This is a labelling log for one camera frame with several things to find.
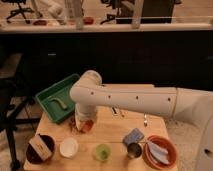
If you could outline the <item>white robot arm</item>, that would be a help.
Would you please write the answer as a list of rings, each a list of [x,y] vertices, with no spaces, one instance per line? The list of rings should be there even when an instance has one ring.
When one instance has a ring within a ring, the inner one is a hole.
[[[97,106],[107,106],[197,126],[202,135],[195,171],[213,171],[213,92],[176,87],[114,88],[104,86],[101,75],[88,70],[71,87],[70,98],[80,121],[95,116]]]

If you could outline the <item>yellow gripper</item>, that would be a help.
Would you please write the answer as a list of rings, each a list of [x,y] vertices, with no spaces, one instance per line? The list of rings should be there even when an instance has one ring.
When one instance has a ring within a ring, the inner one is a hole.
[[[97,116],[96,115],[92,115],[92,116],[75,115],[77,129],[82,130],[84,123],[88,120],[92,120],[95,124],[97,120]]]

